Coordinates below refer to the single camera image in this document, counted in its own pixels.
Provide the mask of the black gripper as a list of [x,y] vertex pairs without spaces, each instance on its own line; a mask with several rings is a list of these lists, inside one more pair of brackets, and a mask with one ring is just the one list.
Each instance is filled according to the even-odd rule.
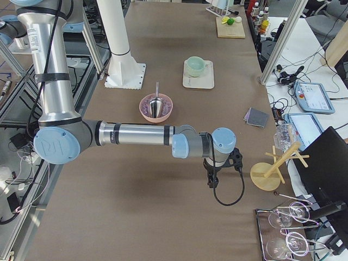
[[221,170],[221,167],[214,167],[208,164],[205,166],[205,169],[207,170],[208,177],[207,185],[209,188],[217,188],[219,179],[215,176],[217,176],[217,173]]

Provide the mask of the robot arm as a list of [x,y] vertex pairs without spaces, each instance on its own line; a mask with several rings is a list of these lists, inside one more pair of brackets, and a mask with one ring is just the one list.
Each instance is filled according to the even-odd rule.
[[1,41],[6,46],[14,42],[21,50],[29,47],[27,29],[16,15],[1,16]]
[[84,29],[81,1],[15,1],[18,20],[26,27],[39,89],[42,115],[33,144],[45,161],[60,165],[84,150],[106,144],[171,146],[176,158],[201,157],[208,185],[216,188],[217,172],[225,167],[241,171],[236,137],[225,127],[196,133],[189,125],[147,125],[83,120],[76,112],[66,62],[63,30]]

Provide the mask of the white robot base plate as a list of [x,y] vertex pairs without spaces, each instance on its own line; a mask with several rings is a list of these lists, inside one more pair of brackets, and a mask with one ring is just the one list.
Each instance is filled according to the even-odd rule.
[[126,67],[122,62],[116,64],[116,73],[108,73],[105,80],[106,88],[140,90],[144,81],[146,64],[135,63],[135,72]]

